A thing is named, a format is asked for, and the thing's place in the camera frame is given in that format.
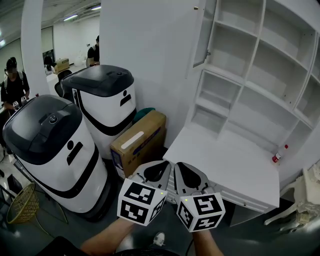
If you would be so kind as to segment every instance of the fluorescent light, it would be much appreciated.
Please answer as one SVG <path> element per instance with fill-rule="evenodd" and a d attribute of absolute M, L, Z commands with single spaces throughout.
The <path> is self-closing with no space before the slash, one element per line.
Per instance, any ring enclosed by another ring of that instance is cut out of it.
<path fill-rule="evenodd" d="M 99 9 L 101 9 L 101 6 L 94 7 L 91 9 L 91 11 L 95 11 L 95 10 L 99 10 Z"/>
<path fill-rule="evenodd" d="M 75 18 L 75 17 L 77 17 L 77 16 L 78 16 L 78 14 L 72 15 L 72 16 L 69 17 L 69 18 L 65 18 L 63 21 L 65 22 L 65 21 L 71 20 L 71 19 L 73 19 L 73 18 Z"/>

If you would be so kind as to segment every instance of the black cap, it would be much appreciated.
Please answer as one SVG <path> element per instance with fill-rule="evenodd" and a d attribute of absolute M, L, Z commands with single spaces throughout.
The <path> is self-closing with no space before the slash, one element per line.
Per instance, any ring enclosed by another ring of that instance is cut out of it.
<path fill-rule="evenodd" d="M 16 68 L 17 67 L 17 61 L 15 57 L 11 57 L 10 59 L 8 59 L 8 61 L 6 62 L 6 69 L 12 69 L 12 68 Z"/>

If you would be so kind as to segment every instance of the black robot lid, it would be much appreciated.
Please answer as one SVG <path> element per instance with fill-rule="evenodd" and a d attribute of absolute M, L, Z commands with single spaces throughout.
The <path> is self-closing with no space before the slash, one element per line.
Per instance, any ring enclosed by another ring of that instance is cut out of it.
<path fill-rule="evenodd" d="M 97 65 L 68 75 L 61 80 L 63 87 L 80 90 L 99 97 L 112 97 L 134 83 L 129 70 L 118 66 Z"/>
<path fill-rule="evenodd" d="M 19 109 L 6 122 L 2 135 L 18 157 L 43 165 L 59 153 L 81 121 L 80 109 L 69 100 L 43 95 Z"/>

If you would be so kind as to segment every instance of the yellow basket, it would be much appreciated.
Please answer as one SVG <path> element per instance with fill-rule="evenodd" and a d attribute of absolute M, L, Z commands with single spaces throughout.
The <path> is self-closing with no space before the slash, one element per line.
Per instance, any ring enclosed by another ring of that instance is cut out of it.
<path fill-rule="evenodd" d="M 24 223 L 36 215 L 39 200 L 35 188 L 34 183 L 29 184 L 13 200 L 6 215 L 6 221 L 9 224 Z"/>

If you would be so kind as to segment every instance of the brown box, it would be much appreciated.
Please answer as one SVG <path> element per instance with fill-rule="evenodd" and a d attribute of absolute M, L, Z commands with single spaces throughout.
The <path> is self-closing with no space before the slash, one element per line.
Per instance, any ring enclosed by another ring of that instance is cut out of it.
<path fill-rule="evenodd" d="M 62 59 L 59 59 L 56 61 L 56 66 L 54 67 L 54 70 L 59 73 L 59 72 L 66 70 L 68 68 L 70 68 L 69 59 L 62 58 Z"/>
<path fill-rule="evenodd" d="M 110 145 L 114 167 L 125 179 L 141 164 L 159 160 L 166 138 L 166 116 L 152 110 Z"/>

